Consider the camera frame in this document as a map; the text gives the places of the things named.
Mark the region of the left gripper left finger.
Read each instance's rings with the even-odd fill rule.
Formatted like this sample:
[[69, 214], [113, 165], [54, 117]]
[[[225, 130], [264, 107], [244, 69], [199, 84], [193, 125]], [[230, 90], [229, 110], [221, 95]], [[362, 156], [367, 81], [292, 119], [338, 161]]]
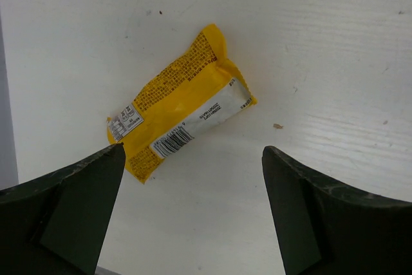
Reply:
[[113, 144], [1, 190], [1, 274], [94, 274], [125, 161]]

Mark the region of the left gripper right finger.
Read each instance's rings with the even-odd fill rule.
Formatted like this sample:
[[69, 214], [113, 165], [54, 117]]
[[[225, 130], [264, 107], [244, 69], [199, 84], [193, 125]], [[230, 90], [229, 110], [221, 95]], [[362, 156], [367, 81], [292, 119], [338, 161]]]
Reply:
[[345, 184], [276, 147], [263, 176], [287, 274], [410, 274], [411, 204]]

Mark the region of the yellow snack pack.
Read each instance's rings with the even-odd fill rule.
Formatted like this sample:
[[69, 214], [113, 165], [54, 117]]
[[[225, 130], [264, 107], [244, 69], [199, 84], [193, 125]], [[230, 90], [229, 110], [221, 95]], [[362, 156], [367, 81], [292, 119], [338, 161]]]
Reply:
[[107, 119], [108, 140], [124, 146], [125, 169], [145, 183], [167, 157], [256, 102], [227, 56], [223, 33], [210, 24], [130, 104]]

